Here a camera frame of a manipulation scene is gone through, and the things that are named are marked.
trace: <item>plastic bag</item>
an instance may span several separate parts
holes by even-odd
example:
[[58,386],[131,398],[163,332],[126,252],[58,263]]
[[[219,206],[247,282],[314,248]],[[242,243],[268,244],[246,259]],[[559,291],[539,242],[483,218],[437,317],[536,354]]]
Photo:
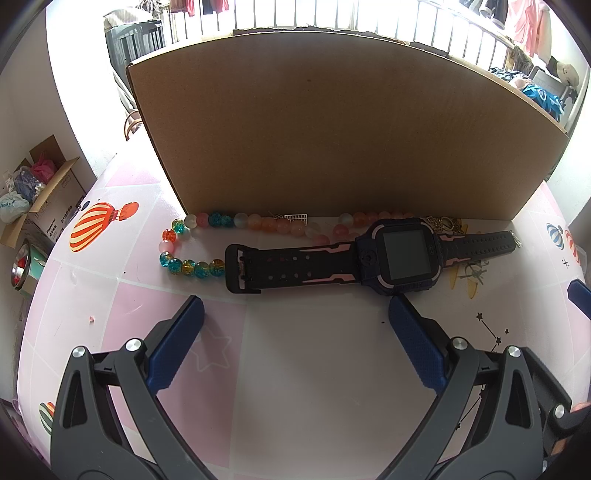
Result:
[[39,160],[31,167],[31,173],[35,175],[35,178],[45,184],[51,180],[56,172],[56,165],[51,160],[45,158],[45,152],[41,154]]
[[31,203],[35,202],[37,195],[45,188],[45,184],[35,178],[29,167],[19,168],[12,174],[12,178],[14,178],[16,191]]
[[0,220],[4,223],[13,223],[23,213],[31,208],[29,202],[14,190],[0,197]]

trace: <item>white bead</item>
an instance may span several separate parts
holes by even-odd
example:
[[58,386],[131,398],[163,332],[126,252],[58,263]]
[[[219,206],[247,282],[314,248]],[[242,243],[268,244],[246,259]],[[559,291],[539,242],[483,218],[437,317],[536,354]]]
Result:
[[187,228],[197,228],[197,217],[194,214],[189,213],[185,217],[185,227]]
[[318,225],[318,223],[316,223],[316,222],[309,222],[308,225],[306,226],[305,232],[306,232],[306,237],[308,237],[310,239],[312,239],[322,233],[320,230],[320,225]]
[[344,213],[339,217],[339,223],[345,226],[353,226],[353,215]]
[[248,226],[248,215],[246,213],[237,213],[234,217],[236,228],[246,228]]

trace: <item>cardboard sheet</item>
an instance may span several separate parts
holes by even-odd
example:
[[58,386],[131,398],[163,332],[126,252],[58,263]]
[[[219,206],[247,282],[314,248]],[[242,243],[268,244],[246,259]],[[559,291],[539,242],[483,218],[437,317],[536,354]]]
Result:
[[567,137],[519,92],[343,33],[240,35],[128,67],[187,212],[512,219]]

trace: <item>pink tablecloth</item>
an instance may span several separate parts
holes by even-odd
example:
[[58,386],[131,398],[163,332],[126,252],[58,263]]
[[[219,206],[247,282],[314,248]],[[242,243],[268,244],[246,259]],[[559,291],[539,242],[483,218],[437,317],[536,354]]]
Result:
[[[199,177],[196,184],[214,179]],[[466,192],[466,201],[471,193]],[[49,459],[51,411],[72,349],[118,349],[171,317],[189,294],[206,323],[172,386],[159,398],[181,434],[220,480],[374,478],[399,451],[434,394],[417,378],[387,322],[388,299],[360,286],[325,286],[235,296],[222,280],[173,277],[158,262],[162,230],[184,213],[144,131],[134,135],[87,195],[92,208],[137,202],[73,252],[78,213],[37,287],[22,344],[18,396],[34,443]],[[329,232],[336,219],[320,219]],[[574,402],[587,398],[591,326],[566,296],[582,278],[570,234],[542,184],[508,222],[463,220],[469,233],[512,228],[511,255],[447,271],[435,288],[409,296],[448,335],[477,348],[527,345]],[[195,261],[223,258],[227,244],[259,248],[308,240],[251,231],[203,232],[181,247]],[[137,452],[150,457],[120,392],[115,402]],[[478,399],[475,392],[474,402]],[[458,450],[472,413],[452,439]]]

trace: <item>pink clothing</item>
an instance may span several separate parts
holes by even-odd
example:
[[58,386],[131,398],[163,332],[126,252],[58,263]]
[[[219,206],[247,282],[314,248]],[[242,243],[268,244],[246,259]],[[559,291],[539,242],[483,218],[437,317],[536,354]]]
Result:
[[509,0],[505,32],[524,46],[529,56],[550,59],[550,9],[541,0]]

